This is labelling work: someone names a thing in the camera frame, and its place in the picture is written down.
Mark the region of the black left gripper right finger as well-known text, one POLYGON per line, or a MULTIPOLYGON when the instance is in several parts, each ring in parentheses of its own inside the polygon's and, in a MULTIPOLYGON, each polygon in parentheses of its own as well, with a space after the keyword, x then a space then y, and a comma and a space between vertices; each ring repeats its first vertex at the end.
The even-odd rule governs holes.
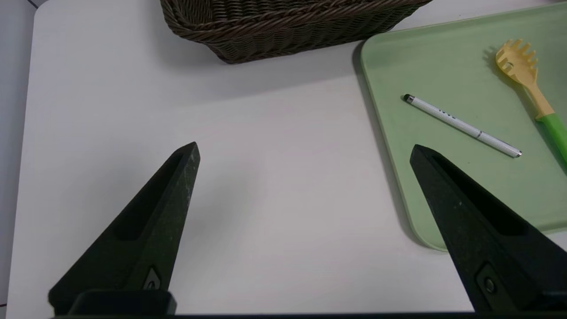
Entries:
POLYGON ((476 313, 566 313, 565 250, 433 149, 410 164, 476 313))

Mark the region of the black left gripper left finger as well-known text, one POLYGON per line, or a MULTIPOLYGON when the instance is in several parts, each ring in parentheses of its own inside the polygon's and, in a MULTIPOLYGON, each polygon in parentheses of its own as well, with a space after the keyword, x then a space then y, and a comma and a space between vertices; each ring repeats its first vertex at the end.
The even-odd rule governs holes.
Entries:
POLYGON ((197 170, 178 148, 48 293, 56 316, 167 316, 168 291, 197 170))

